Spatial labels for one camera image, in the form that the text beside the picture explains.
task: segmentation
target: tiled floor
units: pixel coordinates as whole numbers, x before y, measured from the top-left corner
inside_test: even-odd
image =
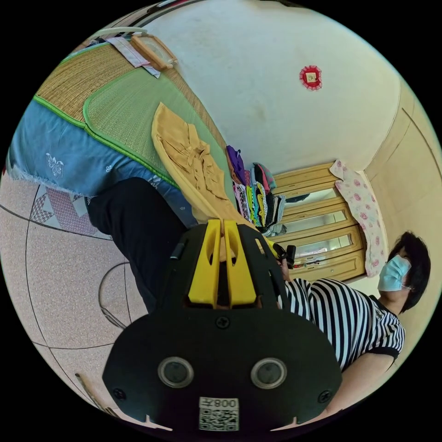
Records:
[[[82,198],[7,174],[0,181],[0,232],[6,285],[36,349],[84,400],[92,404],[75,373],[103,406],[116,408],[101,375],[121,329],[102,315],[98,289],[125,258],[92,227]],[[124,324],[147,313],[128,263],[108,274],[101,293],[103,306]]]

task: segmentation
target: leg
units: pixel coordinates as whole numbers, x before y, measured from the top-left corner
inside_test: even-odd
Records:
[[[149,313],[155,308],[162,274],[187,230],[163,197],[142,178],[129,178],[87,204],[91,224],[129,261]]]

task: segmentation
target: wooden wardrobe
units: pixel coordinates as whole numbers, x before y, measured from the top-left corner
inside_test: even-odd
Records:
[[[365,274],[365,235],[335,188],[333,163],[276,175],[274,195],[285,195],[280,224],[285,233],[269,239],[297,247],[292,278],[340,281]]]

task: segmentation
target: black and white striped shirt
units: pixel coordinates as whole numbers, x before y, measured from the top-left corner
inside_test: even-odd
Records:
[[[333,279],[309,283],[298,278],[285,287],[290,311],[312,321],[327,335],[342,371],[364,353],[396,359],[401,352],[405,330],[376,297]]]

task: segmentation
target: red paper cutout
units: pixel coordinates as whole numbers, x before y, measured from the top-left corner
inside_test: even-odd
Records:
[[[307,89],[317,91],[322,88],[321,72],[318,66],[305,66],[299,73],[299,79]]]

